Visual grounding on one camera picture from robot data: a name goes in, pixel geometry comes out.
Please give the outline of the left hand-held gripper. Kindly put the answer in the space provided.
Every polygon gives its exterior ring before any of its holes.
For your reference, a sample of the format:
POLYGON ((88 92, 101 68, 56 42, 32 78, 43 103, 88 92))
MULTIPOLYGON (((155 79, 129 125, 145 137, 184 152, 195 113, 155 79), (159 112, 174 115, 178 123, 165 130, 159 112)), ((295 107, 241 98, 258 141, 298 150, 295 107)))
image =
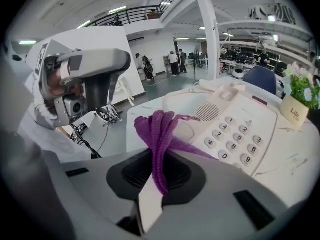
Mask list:
POLYGON ((53 129, 58 118, 49 112, 40 91, 45 59, 51 58, 61 63, 61 86, 68 88, 62 98, 67 110, 95 110, 110 105, 116 93, 120 75, 131 66, 131 55, 118 48, 91 49, 72 52, 55 40, 48 40, 37 50, 29 53, 26 63, 34 71, 25 82, 26 88, 34 96, 28 112, 40 126, 53 129), (82 96, 77 97, 71 89, 81 86, 82 96))

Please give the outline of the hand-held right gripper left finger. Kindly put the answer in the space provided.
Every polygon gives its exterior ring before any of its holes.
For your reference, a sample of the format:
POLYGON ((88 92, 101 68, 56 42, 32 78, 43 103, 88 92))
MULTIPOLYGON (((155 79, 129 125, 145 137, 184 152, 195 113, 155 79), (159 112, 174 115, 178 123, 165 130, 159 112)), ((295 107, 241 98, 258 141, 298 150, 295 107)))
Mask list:
POLYGON ((62 167, 96 212, 129 233, 143 235, 139 194, 152 173, 149 149, 64 163, 62 167))

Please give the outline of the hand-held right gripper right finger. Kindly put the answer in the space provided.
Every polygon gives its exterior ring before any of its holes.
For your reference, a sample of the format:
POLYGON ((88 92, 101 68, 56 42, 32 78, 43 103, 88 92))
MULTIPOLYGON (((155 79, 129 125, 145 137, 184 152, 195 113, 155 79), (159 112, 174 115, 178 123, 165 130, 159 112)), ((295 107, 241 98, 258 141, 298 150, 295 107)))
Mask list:
POLYGON ((149 240, 265 240, 287 206, 240 169, 189 153, 169 152, 169 192, 149 240))

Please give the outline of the person's left hand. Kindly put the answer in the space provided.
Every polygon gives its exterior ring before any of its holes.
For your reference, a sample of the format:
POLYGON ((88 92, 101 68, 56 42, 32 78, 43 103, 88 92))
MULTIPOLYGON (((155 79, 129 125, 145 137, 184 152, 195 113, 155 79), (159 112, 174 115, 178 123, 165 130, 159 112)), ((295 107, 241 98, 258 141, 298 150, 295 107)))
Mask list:
MULTIPOLYGON (((47 86, 50 91, 50 93, 53 96, 62 96, 66 93, 67 87, 60 85, 61 83, 61 69, 58 68, 54 73, 49 75, 47 77, 47 86)), ((71 90, 71 93, 73 93, 77 97, 82 96, 82 87, 80 85, 75 85, 71 90)))

